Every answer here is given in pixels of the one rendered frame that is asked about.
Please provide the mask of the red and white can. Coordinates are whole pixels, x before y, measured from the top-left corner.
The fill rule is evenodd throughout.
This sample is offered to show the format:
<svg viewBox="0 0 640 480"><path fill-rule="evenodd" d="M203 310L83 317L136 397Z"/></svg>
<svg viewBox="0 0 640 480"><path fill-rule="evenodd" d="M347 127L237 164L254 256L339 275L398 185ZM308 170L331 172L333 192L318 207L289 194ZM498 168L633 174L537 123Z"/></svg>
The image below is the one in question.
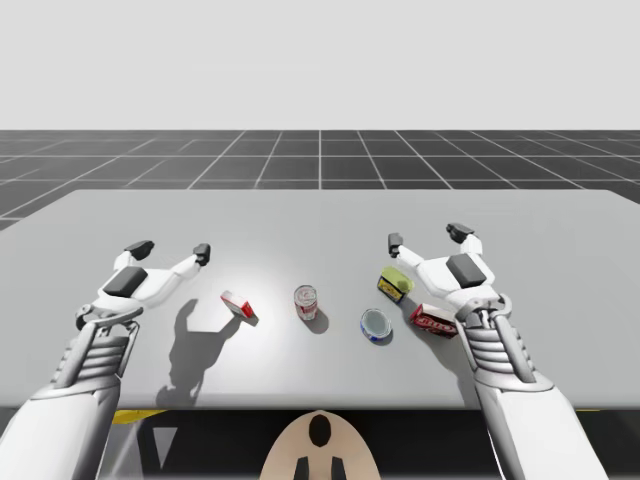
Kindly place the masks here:
<svg viewBox="0 0 640 480"><path fill-rule="evenodd" d="M311 285L299 286L294 292L294 304L297 315L301 320L314 320L318 310L316 289Z"/></svg>

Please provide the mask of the blue flat can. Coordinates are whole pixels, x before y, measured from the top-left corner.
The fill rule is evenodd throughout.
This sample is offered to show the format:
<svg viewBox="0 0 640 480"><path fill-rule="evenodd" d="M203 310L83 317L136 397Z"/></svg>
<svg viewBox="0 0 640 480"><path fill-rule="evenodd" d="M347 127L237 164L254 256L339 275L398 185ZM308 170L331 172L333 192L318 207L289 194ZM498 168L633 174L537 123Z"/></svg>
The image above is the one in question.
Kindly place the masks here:
<svg viewBox="0 0 640 480"><path fill-rule="evenodd" d="M392 332L387 316L379 309L367 309L361 316L360 329L374 343L385 341Z"/></svg>

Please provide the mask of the red and white carton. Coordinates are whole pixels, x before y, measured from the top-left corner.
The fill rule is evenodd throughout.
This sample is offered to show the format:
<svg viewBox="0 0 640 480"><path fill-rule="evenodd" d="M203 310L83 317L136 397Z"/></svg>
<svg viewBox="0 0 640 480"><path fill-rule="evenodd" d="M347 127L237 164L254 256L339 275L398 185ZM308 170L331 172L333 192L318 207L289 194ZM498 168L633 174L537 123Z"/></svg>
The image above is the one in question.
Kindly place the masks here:
<svg viewBox="0 0 640 480"><path fill-rule="evenodd" d="M244 319L257 319L253 306L244 297L225 290L220 294L220 299L234 315Z"/></svg>

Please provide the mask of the tan robot part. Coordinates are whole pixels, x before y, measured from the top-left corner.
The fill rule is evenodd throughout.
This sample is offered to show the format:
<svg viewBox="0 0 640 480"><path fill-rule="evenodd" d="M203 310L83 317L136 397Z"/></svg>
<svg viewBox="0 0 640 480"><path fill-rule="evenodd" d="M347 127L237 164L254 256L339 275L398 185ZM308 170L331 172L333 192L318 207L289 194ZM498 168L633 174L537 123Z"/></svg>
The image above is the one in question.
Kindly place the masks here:
<svg viewBox="0 0 640 480"><path fill-rule="evenodd" d="M334 413L318 410L281 432L259 480L381 480L381 475L356 428Z"/></svg>

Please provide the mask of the green and blue rectangular can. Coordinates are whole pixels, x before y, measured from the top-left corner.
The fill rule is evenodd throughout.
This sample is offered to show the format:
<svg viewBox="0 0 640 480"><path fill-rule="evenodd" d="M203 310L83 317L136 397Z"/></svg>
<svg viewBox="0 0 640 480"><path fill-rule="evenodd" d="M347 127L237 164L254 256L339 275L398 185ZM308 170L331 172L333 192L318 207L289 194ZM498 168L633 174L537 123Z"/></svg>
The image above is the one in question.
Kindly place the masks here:
<svg viewBox="0 0 640 480"><path fill-rule="evenodd" d="M414 288L414 282L395 267L384 267L377 288L393 303L399 304Z"/></svg>

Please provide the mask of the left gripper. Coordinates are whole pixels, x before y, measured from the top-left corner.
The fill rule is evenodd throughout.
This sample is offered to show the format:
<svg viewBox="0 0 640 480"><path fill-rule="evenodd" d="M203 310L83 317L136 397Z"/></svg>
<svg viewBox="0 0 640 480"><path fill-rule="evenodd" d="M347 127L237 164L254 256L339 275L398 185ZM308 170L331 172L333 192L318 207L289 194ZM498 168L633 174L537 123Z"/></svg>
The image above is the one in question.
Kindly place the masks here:
<svg viewBox="0 0 640 480"><path fill-rule="evenodd" d="M153 308L163 303L185 281L193 279L210 262L211 245L201 243L171 269L136 266L155 247L151 240L126 247L115 259L117 269L98 289L92 305L97 309Z"/></svg>

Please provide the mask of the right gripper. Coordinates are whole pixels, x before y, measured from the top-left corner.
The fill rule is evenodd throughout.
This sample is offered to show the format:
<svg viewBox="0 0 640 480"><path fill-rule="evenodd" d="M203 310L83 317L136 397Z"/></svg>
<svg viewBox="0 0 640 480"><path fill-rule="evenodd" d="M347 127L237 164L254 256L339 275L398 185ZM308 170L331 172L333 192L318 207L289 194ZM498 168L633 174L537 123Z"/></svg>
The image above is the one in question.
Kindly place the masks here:
<svg viewBox="0 0 640 480"><path fill-rule="evenodd" d="M495 275L481 257L483 245L475 231L460 223L449 223L446 232L459 245L459 254L432 260L404 245L399 233L388 235L388 252L398 265L418 275L428 293L460 310L470 300L494 302L499 294L493 288Z"/></svg>

